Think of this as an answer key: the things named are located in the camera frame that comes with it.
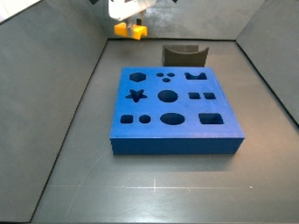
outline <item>small circular hole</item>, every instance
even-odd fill
[[[139,117],[139,122],[141,123],[150,123],[151,122],[151,116],[150,115],[142,115]]]
[[[163,82],[170,82],[171,80],[169,78],[163,78]]]

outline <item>star-shaped hole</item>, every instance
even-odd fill
[[[145,90],[135,91],[134,89],[130,90],[130,95],[126,97],[127,99],[134,99],[135,102],[139,102],[141,99],[147,98],[145,95]]]

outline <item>gray floor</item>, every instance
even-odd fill
[[[163,44],[210,47],[247,139],[237,155],[114,156],[122,67],[162,65]],[[298,222],[299,131],[234,42],[109,41],[34,222]]]

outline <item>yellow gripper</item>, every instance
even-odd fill
[[[147,27],[143,25],[134,24],[133,37],[129,33],[130,32],[127,30],[127,23],[121,23],[115,25],[115,34],[118,36],[138,40],[141,40],[142,36],[147,36]]]

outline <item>scratch on floor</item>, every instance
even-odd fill
[[[90,188],[115,188],[115,189],[150,189],[150,190],[243,190],[249,189],[247,187],[226,187],[226,186],[117,186],[117,185],[83,185],[83,187]]]
[[[154,179],[154,193],[155,193],[155,179]]]
[[[86,177],[90,175],[91,170],[94,169],[95,165],[98,164],[99,160],[105,157],[105,155],[106,155],[106,153],[98,158],[97,162],[94,163],[94,165],[89,168],[89,171],[86,172],[86,175],[85,175],[85,177],[83,177],[83,179],[82,179],[82,181],[79,183],[79,187],[78,187],[77,192],[74,194],[74,197],[73,197],[73,200],[71,200],[70,207],[69,207],[69,210],[67,210],[65,218],[67,218],[69,215],[70,215],[73,204],[74,204],[75,198],[78,197],[79,190],[81,190],[82,184],[83,184],[83,182],[86,180]]]

